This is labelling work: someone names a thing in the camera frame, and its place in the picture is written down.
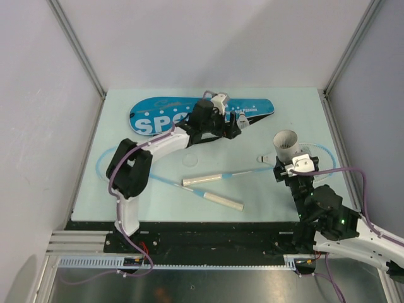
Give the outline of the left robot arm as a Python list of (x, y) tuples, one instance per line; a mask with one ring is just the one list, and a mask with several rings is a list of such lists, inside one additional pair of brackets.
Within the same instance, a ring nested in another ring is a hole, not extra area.
[(135, 251), (140, 238), (135, 232), (140, 227), (138, 204), (140, 194), (148, 184), (151, 166), (162, 157), (190, 146), (233, 139), (241, 134), (234, 111), (225, 120), (225, 106), (229, 96), (218, 93), (207, 100), (198, 100), (185, 118), (172, 124), (168, 131), (144, 143), (122, 140), (106, 171), (108, 192), (117, 200), (116, 228), (121, 233), (117, 244), (124, 251)]

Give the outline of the white cardboard shuttlecock tube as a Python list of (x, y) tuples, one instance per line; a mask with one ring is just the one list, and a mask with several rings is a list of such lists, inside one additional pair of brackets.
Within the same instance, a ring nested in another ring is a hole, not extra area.
[(276, 155), (282, 163), (287, 163), (292, 158), (301, 152), (297, 133), (284, 129), (273, 137), (273, 145), (275, 147)]

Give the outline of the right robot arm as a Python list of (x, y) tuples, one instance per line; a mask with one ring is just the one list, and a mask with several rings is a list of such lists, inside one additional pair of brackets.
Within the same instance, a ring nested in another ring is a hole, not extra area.
[(273, 168), (276, 181), (290, 189), (300, 220), (292, 248), (306, 253), (313, 247), (367, 263), (403, 283), (403, 239), (374, 225), (365, 206), (353, 210), (329, 185), (314, 186), (318, 175), (348, 171), (320, 170), (318, 162), (318, 157), (301, 153), (288, 162), (277, 159)]

